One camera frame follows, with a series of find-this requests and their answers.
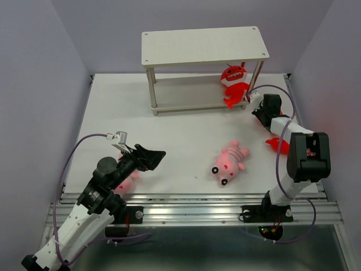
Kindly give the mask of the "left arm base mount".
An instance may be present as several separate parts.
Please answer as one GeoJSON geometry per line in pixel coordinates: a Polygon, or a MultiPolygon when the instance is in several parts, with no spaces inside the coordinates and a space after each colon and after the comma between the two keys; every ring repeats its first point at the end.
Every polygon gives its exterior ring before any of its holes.
{"type": "Polygon", "coordinates": [[[115,213],[115,220],[105,228],[104,235],[116,241],[116,238],[130,237],[130,226],[143,223],[144,207],[142,205],[128,205],[115,213]]]}

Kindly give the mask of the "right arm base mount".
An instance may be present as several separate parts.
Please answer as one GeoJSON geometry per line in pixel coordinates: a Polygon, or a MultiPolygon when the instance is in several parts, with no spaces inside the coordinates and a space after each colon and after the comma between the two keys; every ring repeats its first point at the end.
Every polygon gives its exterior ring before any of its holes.
{"type": "Polygon", "coordinates": [[[244,223],[258,224],[261,237],[271,241],[279,241],[283,236],[283,222],[293,222],[290,205],[272,204],[269,192],[265,194],[260,205],[241,206],[238,219],[244,223]]]}

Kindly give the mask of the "white two-tier shelf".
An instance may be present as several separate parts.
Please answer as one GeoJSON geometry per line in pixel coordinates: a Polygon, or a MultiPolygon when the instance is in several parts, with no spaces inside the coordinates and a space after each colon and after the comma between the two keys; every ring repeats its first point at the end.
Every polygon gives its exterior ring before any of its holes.
{"type": "Polygon", "coordinates": [[[250,79],[253,88],[262,66],[270,57],[257,26],[163,30],[142,33],[142,66],[146,70],[151,110],[160,112],[225,108],[219,75],[159,79],[163,67],[238,64],[228,82],[246,78],[244,65],[256,62],[250,79]]]}

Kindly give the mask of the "pink striped plush left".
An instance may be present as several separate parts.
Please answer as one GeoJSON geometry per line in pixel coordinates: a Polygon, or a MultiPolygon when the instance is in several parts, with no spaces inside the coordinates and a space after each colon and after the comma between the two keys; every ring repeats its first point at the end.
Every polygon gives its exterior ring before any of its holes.
{"type": "Polygon", "coordinates": [[[118,185],[113,192],[120,196],[123,196],[127,193],[132,192],[135,185],[135,180],[139,177],[139,173],[137,170],[133,171],[130,176],[128,176],[120,185],[118,185]]]}

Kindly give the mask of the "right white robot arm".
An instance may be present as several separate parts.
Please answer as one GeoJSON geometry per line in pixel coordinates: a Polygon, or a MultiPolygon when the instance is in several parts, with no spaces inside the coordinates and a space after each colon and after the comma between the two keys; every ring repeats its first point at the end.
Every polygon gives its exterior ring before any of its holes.
{"type": "Polygon", "coordinates": [[[265,94],[259,108],[252,114],[271,133],[280,137],[279,142],[289,145],[287,173],[269,190],[258,206],[243,206],[244,222],[292,222],[290,204],[297,195],[312,183],[327,178],[331,173],[329,137],[324,132],[313,132],[294,123],[281,114],[281,97],[265,94]]]}

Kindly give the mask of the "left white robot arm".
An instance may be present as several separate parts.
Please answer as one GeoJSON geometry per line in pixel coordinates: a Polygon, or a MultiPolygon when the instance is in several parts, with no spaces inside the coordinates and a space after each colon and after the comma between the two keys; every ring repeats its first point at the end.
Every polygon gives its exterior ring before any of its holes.
{"type": "Polygon", "coordinates": [[[61,227],[38,252],[27,255],[22,266],[26,270],[68,270],[103,229],[125,218],[126,202],[114,190],[135,170],[155,170],[165,155],[165,151],[147,150],[136,144],[118,160],[100,159],[61,227]]]}

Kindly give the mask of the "pink striped plush centre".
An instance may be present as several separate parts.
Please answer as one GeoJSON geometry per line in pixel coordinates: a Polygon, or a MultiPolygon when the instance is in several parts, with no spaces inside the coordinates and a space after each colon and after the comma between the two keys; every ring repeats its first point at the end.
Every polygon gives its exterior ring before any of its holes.
{"type": "Polygon", "coordinates": [[[216,158],[211,167],[221,186],[228,185],[241,171],[246,170],[243,160],[249,155],[249,149],[240,147],[238,140],[232,140],[216,158]]]}

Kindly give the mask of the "red shark plush white belly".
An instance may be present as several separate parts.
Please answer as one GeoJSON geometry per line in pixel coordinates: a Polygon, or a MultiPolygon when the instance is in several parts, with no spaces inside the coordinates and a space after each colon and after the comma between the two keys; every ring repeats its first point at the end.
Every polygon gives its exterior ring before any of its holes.
{"type": "Polygon", "coordinates": [[[221,74],[220,82],[226,87],[223,101],[229,109],[239,104],[249,90],[249,84],[245,82],[247,74],[245,62],[240,65],[228,65],[221,74]]]}

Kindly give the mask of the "pink striped plush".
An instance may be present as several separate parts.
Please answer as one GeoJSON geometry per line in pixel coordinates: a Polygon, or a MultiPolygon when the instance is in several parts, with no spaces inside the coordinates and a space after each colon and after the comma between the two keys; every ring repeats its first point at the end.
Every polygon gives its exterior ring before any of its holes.
{"type": "Polygon", "coordinates": [[[211,167],[221,186],[228,185],[241,171],[246,170],[243,160],[249,155],[249,149],[240,147],[238,140],[232,140],[216,158],[211,167]]]}
{"type": "Polygon", "coordinates": [[[130,176],[128,176],[120,185],[118,185],[113,192],[120,196],[123,196],[127,193],[132,192],[135,185],[135,180],[139,177],[139,173],[137,170],[133,171],[130,176]]]}

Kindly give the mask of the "aluminium rail frame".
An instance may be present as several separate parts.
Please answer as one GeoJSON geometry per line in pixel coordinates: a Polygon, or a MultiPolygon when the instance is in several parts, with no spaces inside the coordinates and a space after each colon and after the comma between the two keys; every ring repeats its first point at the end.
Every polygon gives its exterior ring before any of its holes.
{"type": "MultiPolygon", "coordinates": [[[[157,78],[192,75],[216,74],[170,73],[157,78]]],[[[256,91],[280,95],[283,111],[294,114],[285,74],[262,74],[257,84],[256,91]]],[[[129,143],[166,151],[160,167],[147,173],[128,197],[129,205],[144,207],[143,226],[242,226],[241,206],[260,203],[276,185],[275,155],[265,145],[268,133],[256,123],[248,105],[154,115],[144,74],[98,73],[91,84],[80,136],[123,129],[129,143]],[[221,188],[209,166],[232,139],[249,148],[251,158],[247,173],[221,188]]]]}

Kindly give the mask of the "red plush purple horn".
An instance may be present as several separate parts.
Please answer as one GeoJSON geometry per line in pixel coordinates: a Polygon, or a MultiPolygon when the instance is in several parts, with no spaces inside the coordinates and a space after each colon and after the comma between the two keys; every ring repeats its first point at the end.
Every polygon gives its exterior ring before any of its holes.
{"type": "Polygon", "coordinates": [[[289,153],[289,143],[285,140],[282,140],[282,142],[280,142],[279,137],[268,139],[265,141],[265,143],[268,144],[275,152],[278,151],[278,148],[280,146],[281,155],[288,155],[289,153]]]}

